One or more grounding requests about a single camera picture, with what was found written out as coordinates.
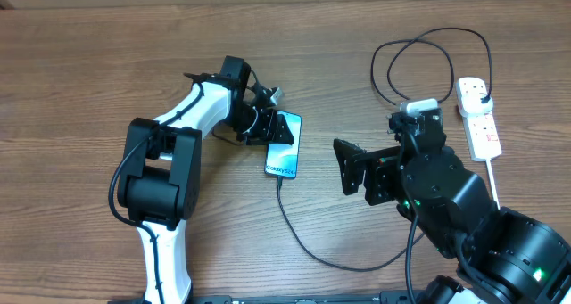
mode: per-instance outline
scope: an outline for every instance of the smartphone screen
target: smartphone screen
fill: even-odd
[[[278,111],[277,114],[284,116],[287,121],[287,126],[294,135],[294,144],[268,144],[266,174],[295,178],[300,152],[302,117],[285,111]]]

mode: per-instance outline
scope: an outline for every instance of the power strip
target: power strip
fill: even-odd
[[[458,80],[456,84],[458,106],[464,130],[468,140],[468,148],[473,161],[485,161],[490,177],[492,197],[500,207],[495,180],[492,172],[491,160],[501,155],[498,129],[492,115],[493,101],[481,103],[482,94],[487,94],[482,79],[466,77]]]

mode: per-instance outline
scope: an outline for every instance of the robotic hand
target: robotic hand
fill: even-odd
[[[255,84],[247,86],[250,74]],[[110,208],[120,221],[136,226],[145,249],[147,289],[128,303],[179,304],[191,300],[186,271],[185,227],[198,199],[201,146],[219,122],[231,126],[246,144],[293,144],[286,119],[272,109],[282,91],[262,86],[250,66],[227,56],[220,74],[185,74],[193,89],[172,111],[155,120],[134,119],[128,127],[123,161],[110,187]],[[246,88],[255,93],[244,101]],[[170,170],[145,165],[146,159],[170,160]],[[118,200],[128,219],[114,207]]]
[[[396,200],[445,258],[458,259],[457,274],[474,287],[439,275],[419,302],[571,303],[569,244],[535,219],[498,210],[484,180],[444,145],[436,100],[405,102],[387,118],[400,147],[365,152],[335,139],[334,149],[345,194],[364,181],[369,205]]]

